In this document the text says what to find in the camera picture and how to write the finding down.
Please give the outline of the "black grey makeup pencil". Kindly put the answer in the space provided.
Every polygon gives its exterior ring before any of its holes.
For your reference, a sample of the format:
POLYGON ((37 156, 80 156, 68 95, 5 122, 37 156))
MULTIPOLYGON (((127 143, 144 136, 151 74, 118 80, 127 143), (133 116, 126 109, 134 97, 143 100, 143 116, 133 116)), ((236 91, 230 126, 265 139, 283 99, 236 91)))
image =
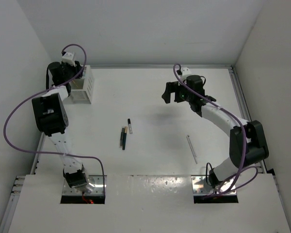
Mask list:
POLYGON ((121 135, 120 135, 120 142, 119 142, 119 146, 120 146, 120 148, 121 148, 122 145, 123 145, 124 132, 125 132, 125 127, 122 127, 122 129, 121 129, 121 135))

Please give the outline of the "dark green gold pencil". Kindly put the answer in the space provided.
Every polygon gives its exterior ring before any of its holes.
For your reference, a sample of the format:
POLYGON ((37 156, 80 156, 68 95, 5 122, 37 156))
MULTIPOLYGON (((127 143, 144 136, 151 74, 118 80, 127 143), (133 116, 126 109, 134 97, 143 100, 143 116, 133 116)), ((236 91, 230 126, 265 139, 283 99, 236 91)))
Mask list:
POLYGON ((125 126, 124 133, 123 133, 123 139, 122 139, 122 150, 125 150, 125 147, 126 147, 127 131, 128 131, 128 127, 125 126))

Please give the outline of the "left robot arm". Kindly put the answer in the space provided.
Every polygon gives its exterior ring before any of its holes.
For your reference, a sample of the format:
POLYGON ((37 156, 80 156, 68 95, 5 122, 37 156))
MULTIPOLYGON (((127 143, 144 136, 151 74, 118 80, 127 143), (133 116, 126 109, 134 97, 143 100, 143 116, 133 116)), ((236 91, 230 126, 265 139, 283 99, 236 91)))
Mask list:
POLYGON ((71 93, 68 80, 82 77, 81 65, 75 62, 52 62, 47 66, 46 90, 40 97, 32 99, 37 128, 54 144, 63 163, 63 177, 70 188, 84 191, 88 178, 82 161, 71 156, 72 142, 68 135, 68 116, 63 100, 71 93))

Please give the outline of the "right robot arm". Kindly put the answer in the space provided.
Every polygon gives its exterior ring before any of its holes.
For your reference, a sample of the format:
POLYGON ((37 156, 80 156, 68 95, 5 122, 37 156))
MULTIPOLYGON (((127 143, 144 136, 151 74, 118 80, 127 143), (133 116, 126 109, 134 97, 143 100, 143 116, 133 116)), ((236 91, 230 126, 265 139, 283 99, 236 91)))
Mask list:
POLYGON ((189 75, 181 82, 167 82, 162 99, 171 102, 171 94, 177 103, 188 102, 191 110, 207 119, 229 137, 229 156, 220 165, 209 171, 207 181, 215 188, 232 176, 256 164, 269 156, 268 145, 262 124, 236 117, 221 107, 215 98, 206 95, 206 79, 198 75, 189 75))

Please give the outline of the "black clear mascara tube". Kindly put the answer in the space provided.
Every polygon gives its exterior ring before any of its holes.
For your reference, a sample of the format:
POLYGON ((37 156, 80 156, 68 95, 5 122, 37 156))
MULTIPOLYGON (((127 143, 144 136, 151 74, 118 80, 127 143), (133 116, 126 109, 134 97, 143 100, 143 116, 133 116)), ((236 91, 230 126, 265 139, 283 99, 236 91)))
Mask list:
POLYGON ((132 125, 131 125, 131 119, 128 118, 128 128, 129 128, 129 133, 132 134, 133 131, 132 131, 132 125))

